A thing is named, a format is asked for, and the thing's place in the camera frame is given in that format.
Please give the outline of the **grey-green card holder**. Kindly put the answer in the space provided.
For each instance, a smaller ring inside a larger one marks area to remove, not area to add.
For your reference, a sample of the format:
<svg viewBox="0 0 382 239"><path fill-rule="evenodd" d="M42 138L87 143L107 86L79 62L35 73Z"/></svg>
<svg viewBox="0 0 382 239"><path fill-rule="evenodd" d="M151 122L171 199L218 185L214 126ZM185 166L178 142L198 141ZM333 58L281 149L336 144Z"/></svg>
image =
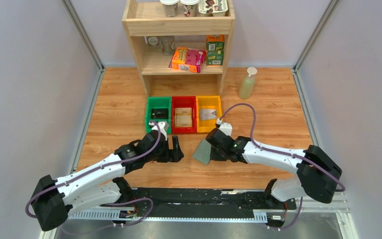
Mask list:
<svg viewBox="0 0 382 239"><path fill-rule="evenodd" d="M205 139L201 140L196 150L194 151L192 158L201 162L204 165L208 165L210 162L211 145Z"/></svg>

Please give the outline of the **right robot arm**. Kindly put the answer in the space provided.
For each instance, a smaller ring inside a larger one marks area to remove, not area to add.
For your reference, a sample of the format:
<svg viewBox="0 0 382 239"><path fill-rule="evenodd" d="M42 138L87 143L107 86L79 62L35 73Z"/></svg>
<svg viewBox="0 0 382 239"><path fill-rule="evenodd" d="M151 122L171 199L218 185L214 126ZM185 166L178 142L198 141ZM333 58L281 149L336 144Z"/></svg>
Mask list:
<svg viewBox="0 0 382 239"><path fill-rule="evenodd" d="M336 192L343 191L343 186L338 184L342 169L316 145L310 145L308 149L281 148L252 142L244 136L233 139L218 128L205 139L211 146L211 160L262 164L294 175L286 180L269 182L264 194L264 202L269 208L305 196L329 204Z"/></svg>

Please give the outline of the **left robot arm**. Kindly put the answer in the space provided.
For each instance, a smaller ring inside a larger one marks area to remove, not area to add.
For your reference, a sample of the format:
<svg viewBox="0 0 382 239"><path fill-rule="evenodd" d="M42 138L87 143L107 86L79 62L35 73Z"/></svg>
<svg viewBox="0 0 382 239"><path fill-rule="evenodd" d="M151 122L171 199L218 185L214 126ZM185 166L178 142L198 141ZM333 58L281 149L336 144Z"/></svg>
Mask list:
<svg viewBox="0 0 382 239"><path fill-rule="evenodd" d="M43 231L62 225L69 216L104 204L127 206L132 200L130 190L117 182L146 163L179 162L184 154L179 139L172 136L173 147L164 133L153 130L142 139L124 144L102 161L76 173L53 179L50 175L39 179L26 209L33 213Z"/></svg>

